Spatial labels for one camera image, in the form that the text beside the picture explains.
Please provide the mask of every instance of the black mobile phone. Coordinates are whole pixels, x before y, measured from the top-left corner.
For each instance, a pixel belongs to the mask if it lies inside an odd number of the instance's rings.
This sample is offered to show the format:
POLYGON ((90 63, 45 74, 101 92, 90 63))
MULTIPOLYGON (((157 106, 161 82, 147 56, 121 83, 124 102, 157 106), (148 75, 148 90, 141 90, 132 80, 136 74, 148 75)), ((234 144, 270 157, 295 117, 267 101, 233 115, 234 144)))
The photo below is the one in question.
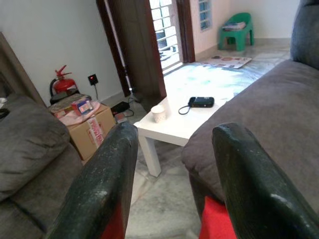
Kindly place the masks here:
POLYGON ((191 97, 188 105, 194 108, 211 108, 214 103, 215 99, 213 97, 191 97))

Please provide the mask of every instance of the sofa cushion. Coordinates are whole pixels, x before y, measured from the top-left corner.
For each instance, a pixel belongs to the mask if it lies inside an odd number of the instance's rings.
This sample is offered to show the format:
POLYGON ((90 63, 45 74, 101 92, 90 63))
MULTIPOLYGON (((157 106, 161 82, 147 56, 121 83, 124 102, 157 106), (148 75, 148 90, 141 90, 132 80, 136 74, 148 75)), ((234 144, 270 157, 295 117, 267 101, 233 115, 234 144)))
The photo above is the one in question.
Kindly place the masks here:
POLYGON ((59 214, 65 195, 81 169, 80 156, 69 144, 39 175, 10 199, 37 221, 44 232, 47 232, 59 214))
POLYGON ((301 0, 291 41, 292 59, 319 70, 319 1, 301 0))
POLYGON ((223 200, 212 129, 237 122, 250 129, 319 213, 319 71, 285 61, 221 107, 182 152, 187 169, 223 200))
POLYGON ((0 203, 0 238, 40 239, 44 233, 9 199, 0 203))
POLYGON ((67 128, 25 96, 10 95, 0 122, 0 201, 39 174, 68 145, 67 128))

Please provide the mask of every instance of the white cup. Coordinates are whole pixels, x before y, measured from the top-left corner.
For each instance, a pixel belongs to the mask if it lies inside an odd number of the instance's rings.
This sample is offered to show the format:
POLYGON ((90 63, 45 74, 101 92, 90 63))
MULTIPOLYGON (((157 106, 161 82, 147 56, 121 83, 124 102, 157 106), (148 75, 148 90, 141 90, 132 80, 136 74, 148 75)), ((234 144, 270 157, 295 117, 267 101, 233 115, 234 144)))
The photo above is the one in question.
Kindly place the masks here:
POLYGON ((166 114, 165 114, 164 106, 161 106, 161 105, 154 106, 151 109, 151 112, 153 113, 153 117, 156 123, 165 121, 166 114))

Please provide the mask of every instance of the small red box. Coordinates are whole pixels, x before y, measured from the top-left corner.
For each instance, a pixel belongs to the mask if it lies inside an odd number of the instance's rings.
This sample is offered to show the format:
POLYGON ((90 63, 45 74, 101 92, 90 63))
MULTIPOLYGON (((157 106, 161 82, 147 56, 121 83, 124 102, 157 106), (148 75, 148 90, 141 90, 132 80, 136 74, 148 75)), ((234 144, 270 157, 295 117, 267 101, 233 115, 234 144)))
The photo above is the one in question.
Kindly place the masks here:
POLYGON ((73 110, 78 116, 85 115, 93 110, 91 97, 83 97, 71 104, 73 110))

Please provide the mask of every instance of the red fire extinguisher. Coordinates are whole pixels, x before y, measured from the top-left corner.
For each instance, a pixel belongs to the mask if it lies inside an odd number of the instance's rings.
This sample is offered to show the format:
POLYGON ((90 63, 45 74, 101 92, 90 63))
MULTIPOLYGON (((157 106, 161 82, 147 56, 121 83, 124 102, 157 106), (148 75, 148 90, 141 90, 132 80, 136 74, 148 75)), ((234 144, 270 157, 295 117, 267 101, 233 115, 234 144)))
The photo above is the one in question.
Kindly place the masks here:
POLYGON ((58 78, 58 81, 53 85, 54 90, 57 94, 61 92, 65 92, 70 89, 78 89, 76 86, 76 83, 73 79, 65 79, 65 75, 72 74, 72 72, 69 73, 62 73, 66 65, 64 65, 60 70, 55 70, 56 76, 58 78))

